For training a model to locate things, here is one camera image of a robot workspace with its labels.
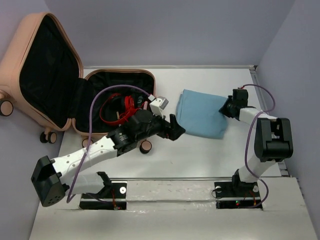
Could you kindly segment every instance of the blue towel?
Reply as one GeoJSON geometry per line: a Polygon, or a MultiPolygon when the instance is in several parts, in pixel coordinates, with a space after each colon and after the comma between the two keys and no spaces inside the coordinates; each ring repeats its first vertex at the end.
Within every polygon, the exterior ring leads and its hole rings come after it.
{"type": "Polygon", "coordinates": [[[222,139],[228,123],[219,109],[227,98],[191,90],[183,90],[176,106],[177,122],[190,135],[222,139]]]}

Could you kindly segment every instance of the small round object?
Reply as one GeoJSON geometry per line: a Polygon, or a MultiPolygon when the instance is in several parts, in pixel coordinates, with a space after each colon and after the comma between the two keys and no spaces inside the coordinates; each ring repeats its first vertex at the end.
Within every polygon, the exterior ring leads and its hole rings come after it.
{"type": "Polygon", "coordinates": [[[124,186],[120,187],[121,194],[125,194],[126,192],[127,192],[127,189],[124,186]]]}
{"type": "MultiPolygon", "coordinates": [[[[85,138],[85,139],[82,140],[82,147],[83,148],[85,148],[87,146],[88,140],[89,140],[88,138],[85,138]]],[[[91,139],[90,140],[90,145],[93,144],[93,143],[94,143],[94,141],[91,139]]]]}
{"type": "Polygon", "coordinates": [[[47,136],[44,131],[40,134],[40,142],[43,144],[46,144],[48,142],[47,136]]]}
{"type": "Polygon", "coordinates": [[[3,117],[8,117],[14,111],[14,106],[8,100],[0,100],[0,115],[3,117]]]}
{"type": "Polygon", "coordinates": [[[222,192],[221,187],[220,186],[216,186],[215,187],[215,192],[218,193],[218,194],[221,193],[222,192]]]}
{"type": "Polygon", "coordinates": [[[142,154],[147,154],[147,153],[149,153],[150,150],[152,149],[152,144],[151,144],[151,142],[149,142],[148,140],[144,140],[144,141],[141,143],[139,149],[140,149],[140,152],[141,152],[142,154]]]}
{"type": "Polygon", "coordinates": [[[57,134],[54,131],[49,132],[48,134],[48,142],[50,144],[54,144],[57,141],[57,134]]]}
{"type": "Polygon", "coordinates": [[[255,193],[259,192],[259,187],[257,185],[254,185],[252,191],[254,191],[255,193]]]}

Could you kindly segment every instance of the lavender wall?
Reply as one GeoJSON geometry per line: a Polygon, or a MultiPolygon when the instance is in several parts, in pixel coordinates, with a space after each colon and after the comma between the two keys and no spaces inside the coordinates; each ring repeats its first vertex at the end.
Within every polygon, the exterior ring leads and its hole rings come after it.
{"type": "Polygon", "coordinates": [[[85,66],[257,65],[294,0],[45,0],[85,66]]]}
{"type": "Polygon", "coordinates": [[[291,121],[294,153],[286,164],[299,178],[320,238],[319,13],[319,0],[295,1],[259,64],[258,77],[277,100],[274,114],[291,121]]]}
{"type": "MultiPolygon", "coordinates": [[[[0,60],[20,20],[41,11],[48,11],[43,0],[0,1],[0,60]]],[[[9,117],[0,116],[0,238],[3,240],[29,239],[39,204],[30,181],[33,168],[37,159],[56,156],[60,147],[59,142],[40,143],[42,131],[17,110],[9,117]]]]}

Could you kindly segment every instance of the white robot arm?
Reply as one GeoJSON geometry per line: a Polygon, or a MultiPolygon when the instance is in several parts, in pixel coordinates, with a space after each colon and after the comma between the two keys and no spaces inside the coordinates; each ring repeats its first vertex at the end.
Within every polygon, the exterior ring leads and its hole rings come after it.
{"type": "Polygon", "coordinates": [[[254,155],[247,165],[237,169],[232,176],[233,190],[253,190],[258,178],[272,165],[290,158],[293,154],[293,141],[290,121],[287,118],[270,116],[248,106],[246,89],[233,89],[225,104],[219,110],[226,117],[235,118],[249,125],[255,121],[254,155]]]}
{"type": "MultiPolygon", "coordinates": [[[[150,103],[152,112],[139,109],[128,121],[109,132],[99,141],[93,143],[89,151],[82,148],[66,156],[49,159],[40,158],[34,168],[31,181],[39,196],[42,206],[49,207],[56,204],[69,192],[79,164],[86,153],[86,158],[80,171],[92,167],[102,161],[116,158],[137,147],[140,140],[153,135],[164,139],[177,140],[185,129],[170,114],[170,122],[165,120],[162,110],[168,101],[158,97],[150,103]]],[[[72,194],[90,193],[92,195],[109,191],[111,181],[104,172],[79,175],[72,194]]]]}

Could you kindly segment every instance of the open suitcase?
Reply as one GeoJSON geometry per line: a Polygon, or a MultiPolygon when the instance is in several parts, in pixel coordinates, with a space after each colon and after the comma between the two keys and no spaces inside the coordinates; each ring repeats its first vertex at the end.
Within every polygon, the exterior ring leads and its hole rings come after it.
{"type": "MultiPolygon", "coordinates": [[[[146,70],[99,69],[83,78],[83,65],[62,25],[49,12],[27,15],[0,64],[0,115],[9,116],[18,108],[45,130],[43,143],[54,143],[54,131],[71,126],[82,136],[89,135],[89,109],[102,89],[113,85],[133,85],[150,94],[155,91],[155,78],[146,70]]],[[[100,96],[92,112],[92,137],[101,138],[115,127],[99,116],[102,104],[115,93],[147,100],[132,88],[117,88],[100,96]]],[[[119,113],[107,110],[108,121],[116,121],[119,113]]]]}

